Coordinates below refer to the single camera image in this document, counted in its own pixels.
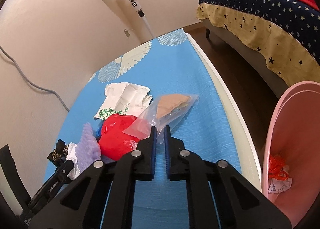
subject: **red plastic bag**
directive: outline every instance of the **red plastic bag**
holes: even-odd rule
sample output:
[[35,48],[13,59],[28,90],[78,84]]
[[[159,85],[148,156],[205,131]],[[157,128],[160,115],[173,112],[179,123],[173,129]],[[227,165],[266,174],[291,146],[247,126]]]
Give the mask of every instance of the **red plastic bag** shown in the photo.
[[133,115],[112,114],[104,121],[99,140],[102,155],[118,161],[123,155],[136,149],[140,139],[122,132],[136,118]]

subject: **power cord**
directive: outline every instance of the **power cord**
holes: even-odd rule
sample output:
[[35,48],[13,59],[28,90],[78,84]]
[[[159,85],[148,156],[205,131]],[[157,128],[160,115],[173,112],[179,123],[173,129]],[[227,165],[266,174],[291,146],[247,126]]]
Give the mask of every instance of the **power cord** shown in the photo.
[[66,106],[66,104],[63,102],[63,100],[61,99],[61,97],[59,96],[59,94],[53,90],[49,90],[49,89],[46,89],[46,88],[42,88],[36,84],[34,84],[33,82],[31,82],[26,76],[25,74],[23,73],[23,71],[21,70],[20,66],[18,65],[18,63],[16,62],[16,60],[14,60],[10,55],[7,54],[6,51],[4,51],[4,49],[1,47],[0,45],[0,50],[4,53],[4,55],[6,57],[8,57],[11,61],[13,61],[14,65],[16,66],[18,72],[21,74],[21,76],[23,77],[23,79],[28,82],[30,85],[32,85],[33,87],[36,87],[37,89],[39,90],[43,90],[43,91],[47,91],[47,92],[50,92],[50,93],[53,93],[55,96],[57,96],[57,98],[59,99],[59,101],[62,103],[62,105],[64,106],[64,108],[67,110],[67,112],[69,112],[69,109],[68,107]]

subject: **white wing pattern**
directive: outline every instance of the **white wing pattern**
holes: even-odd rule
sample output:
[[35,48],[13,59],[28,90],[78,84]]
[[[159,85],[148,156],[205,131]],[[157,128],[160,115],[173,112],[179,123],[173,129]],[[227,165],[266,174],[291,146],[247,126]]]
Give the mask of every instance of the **white wing pattern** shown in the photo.
[[89,79],[89,81],[88,81],[87,83],[89,83],[89,82],[96,76],[96,74],[97,74],[97,72],[95,72],[95,73],[91,76],[91,78]]
[[186,41],[186,39],[187,35],[183,31],[183,29],[178,29],[158,37],[159,43],[167,46],[182,44]]
[[99,70],[99,82],[112,81],[136,65],[151,49],[151,41],[132,49]]

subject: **brown floor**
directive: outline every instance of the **brown floor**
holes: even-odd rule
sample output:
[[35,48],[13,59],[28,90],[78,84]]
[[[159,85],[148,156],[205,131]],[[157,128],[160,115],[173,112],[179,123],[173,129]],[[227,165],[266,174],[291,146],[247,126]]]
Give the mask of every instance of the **brown floor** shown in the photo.
[[206,28],[187,31],[213,63],[233,98],[251,134],[261,162],[269,122],[278,102],[255,69],[231,46],[215,36],[206,38]]

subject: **beige wall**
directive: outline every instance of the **beige wall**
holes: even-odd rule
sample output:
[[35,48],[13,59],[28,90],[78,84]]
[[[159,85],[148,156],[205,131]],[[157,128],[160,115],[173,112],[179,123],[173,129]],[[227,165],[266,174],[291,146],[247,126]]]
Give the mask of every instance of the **beige wall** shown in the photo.
[[[157,36],[196,23],[198,0],[139,0]],[[122,6],[128,6],[122,0]],[[140,18],[121,15],[102,0],[7,0],[0,11],[1,46],[30,80],[56,90],[71,107],[91,75],[114,58],[150,39]],[[137,30],[127,38],[127,26]],[[9,144],[18,172],[33,195],[46,157],[67,112],[51,94],[25,83],[0,55],[0,147]]]

